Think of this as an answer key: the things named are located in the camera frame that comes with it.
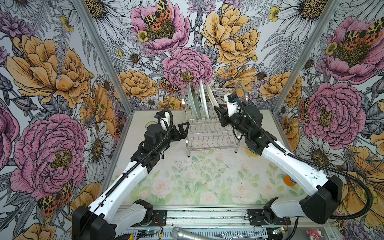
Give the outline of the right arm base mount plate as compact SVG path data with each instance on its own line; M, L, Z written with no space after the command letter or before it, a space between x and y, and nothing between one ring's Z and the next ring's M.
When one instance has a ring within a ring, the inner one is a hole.
M248 209L243 216L245 221L248 221L251 226L263 225L284 225L289 226L292 224L290 218L278 218L270 210L264 209Z

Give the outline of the green glass tumbler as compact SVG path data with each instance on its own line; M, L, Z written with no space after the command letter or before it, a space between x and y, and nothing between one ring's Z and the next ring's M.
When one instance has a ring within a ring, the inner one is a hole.
M154 125L154 124L157 124L157 122L155 122L155 121L150 121L150 122L148 122L148 123L146 124L146 126L145 126L146 130L148 129L149 126Z

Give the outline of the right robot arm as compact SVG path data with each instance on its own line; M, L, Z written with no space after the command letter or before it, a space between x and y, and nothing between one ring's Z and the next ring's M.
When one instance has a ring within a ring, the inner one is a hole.
M329 177L323 171L292 157L291 152L276 137L260 126L263 116L251 106L246 107L248 114L229 114L224 106L215 107L214 110L222 127L233 127L244 136L251 151L274 163L305 191L304 197L274 197L268 201L264 205L266 222L273 223L284 217L304 217L317 224L324 224L331 218L342 197L343 182L337 176Z

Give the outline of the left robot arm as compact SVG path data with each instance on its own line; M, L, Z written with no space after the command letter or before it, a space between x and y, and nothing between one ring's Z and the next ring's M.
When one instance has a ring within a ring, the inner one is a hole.
M188 136L188 122L168 126L165 121L150 125L145 139L134 152L126 169L104 193L87 207L78 207L72 217L73 240L114 240L133 225L147 224L152 219L153 206L137 200L125 211L119 208L160 159L172 142Z

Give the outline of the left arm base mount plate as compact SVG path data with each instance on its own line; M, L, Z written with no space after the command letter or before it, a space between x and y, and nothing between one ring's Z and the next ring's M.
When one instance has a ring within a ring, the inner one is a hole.
M151 210L145 214L144 219L140 223L136 223L133 227L164 227L167 222L167 210Z

